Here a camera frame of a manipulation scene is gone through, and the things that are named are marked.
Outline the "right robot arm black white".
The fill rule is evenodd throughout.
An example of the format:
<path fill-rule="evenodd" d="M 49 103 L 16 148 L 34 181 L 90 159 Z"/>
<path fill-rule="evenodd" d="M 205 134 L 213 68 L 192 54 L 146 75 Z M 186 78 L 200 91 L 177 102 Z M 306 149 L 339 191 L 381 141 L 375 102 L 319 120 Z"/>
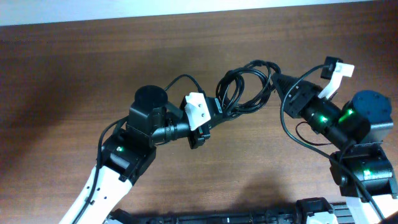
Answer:
<path fill-rule="evenodd" d="M 395 215 L 397 180 L 381 147 L 394 125 L 390 99 L 363 90 L 339 108 L 314 83 L 280 73 L 271 78 L 280 113 L 304 119 L 337 148 L 327 157 L 330 172 L 355 222 L 379 223 Z"/>

